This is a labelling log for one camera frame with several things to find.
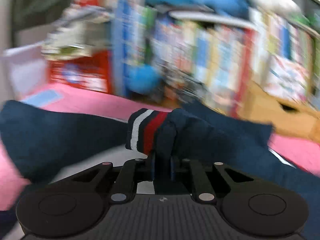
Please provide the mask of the pink printed towel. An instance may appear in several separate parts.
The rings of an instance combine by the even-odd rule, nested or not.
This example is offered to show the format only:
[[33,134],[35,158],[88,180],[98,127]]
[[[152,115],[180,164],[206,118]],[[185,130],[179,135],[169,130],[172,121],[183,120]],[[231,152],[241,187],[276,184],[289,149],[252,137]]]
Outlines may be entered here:
[[[82,113],[127,120],[140,108],[170,111],[169,108],[59,84],[44,86],[36,95],[49,90],[59,94],[59,98],[40,107],[54,112]],[[319,144],[306,139],[274,134],[269,146],[276,151],[276,156],[284,157],[301,169],[319,176]],[[22,177],[9,158],[5,146],[1,144],[1,210],[6,211],[12,207],[18,195],[28,184],[30,182]]]

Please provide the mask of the navy white zip jacket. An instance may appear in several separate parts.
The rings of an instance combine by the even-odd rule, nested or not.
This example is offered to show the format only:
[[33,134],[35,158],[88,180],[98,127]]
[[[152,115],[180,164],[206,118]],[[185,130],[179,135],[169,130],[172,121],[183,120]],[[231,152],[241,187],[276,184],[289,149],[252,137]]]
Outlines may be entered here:
[[34,184],[46,184],[64,167],[121,145],[154,157],[156,176],[168,173],[174,158],[220,161],[300,194],[309,206],[302,234],[319,239],[319,178],[281,163],[268,149],[272,132],[270,124],[233,119],[197,101],[171,112],[143,108],[127,122],[14,100],[1,110],[1,140],[9,159]]

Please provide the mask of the stack of papers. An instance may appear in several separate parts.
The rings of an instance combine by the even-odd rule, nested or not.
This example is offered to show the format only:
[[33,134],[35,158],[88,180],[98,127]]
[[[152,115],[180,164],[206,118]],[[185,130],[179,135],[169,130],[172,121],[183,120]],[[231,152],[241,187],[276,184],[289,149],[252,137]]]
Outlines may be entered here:
[[71,60],[111,48],[111,23],[114,13],[95,5],[68,8],[54,22],[47,34],[41,54],[51,61]]

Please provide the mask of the label printer box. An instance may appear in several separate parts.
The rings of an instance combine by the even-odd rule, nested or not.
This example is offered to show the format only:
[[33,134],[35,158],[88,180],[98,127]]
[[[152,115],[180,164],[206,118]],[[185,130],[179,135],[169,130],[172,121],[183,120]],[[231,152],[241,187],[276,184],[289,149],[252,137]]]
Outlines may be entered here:
[[309,92],[309,79],[309,70],[301,64],[271,55],[261,86],[271,96],[303,103]]

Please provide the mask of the white smartphone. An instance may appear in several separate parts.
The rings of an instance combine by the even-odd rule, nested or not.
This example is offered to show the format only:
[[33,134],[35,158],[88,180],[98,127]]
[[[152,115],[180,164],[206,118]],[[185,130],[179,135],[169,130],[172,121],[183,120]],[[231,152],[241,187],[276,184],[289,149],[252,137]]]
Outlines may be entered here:
[[43,107],[51,103],[61,100],[63,96],[54,89],[47,89],[37,92],[21,100],[22,103],[34,106]]

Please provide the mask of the red plastic crate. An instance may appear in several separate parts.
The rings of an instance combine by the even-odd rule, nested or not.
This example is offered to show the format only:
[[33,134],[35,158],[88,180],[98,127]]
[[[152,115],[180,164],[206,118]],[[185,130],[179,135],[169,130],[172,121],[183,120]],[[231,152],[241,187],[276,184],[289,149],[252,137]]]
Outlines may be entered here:
[[70,60],[48,60],[48,81],[113,94],[111,56],[108,50]]

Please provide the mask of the wooden drawer organizer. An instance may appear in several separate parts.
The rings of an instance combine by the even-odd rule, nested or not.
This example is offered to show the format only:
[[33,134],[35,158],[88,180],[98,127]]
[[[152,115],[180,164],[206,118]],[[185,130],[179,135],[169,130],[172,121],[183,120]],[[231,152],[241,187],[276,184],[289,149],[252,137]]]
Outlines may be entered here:
[[270,96],[253,81],[248,85],[237,114],[244,120],[272,124],[277,134],[319,143],[319,111]]

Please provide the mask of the small blue plush ball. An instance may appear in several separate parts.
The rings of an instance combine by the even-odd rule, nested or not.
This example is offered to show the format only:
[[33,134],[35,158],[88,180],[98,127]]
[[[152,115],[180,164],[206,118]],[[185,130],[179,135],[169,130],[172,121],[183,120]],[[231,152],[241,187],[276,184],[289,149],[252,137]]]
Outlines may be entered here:
[[159,85],[160,80],[161,74],[155,67],[143,64],[129,67],[126,86],[132,92],[147,95]]

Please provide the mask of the thick red book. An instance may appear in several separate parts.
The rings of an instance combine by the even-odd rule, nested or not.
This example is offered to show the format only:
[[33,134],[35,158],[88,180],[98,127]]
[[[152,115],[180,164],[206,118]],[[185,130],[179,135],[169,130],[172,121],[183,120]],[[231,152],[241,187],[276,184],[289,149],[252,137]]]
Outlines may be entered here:
[[237,118],[238,117],[238,110],[242,106],[242,98],[244,97],[247,83],[251,78],[251,53],[252,53],[252,46],[253,46],[253,37],[255,35],[255,31],[252,29],[246,29],[244,33],[244,48],[242,52],[242,59],[241,59],[241,75],[239,77],[239,85],[238,91],[234,97],[234,103],[231,110],[231,117]]

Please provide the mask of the miniature black bicycle model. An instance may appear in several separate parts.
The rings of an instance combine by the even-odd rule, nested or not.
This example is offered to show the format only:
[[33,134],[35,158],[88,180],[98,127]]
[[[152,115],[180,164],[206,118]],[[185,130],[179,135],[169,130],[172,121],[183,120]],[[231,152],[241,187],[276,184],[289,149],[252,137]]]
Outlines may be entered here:
[[207,91],[202,82],[172,66],[162,66],[162,82],[164,99],[171,105],[202,102]]

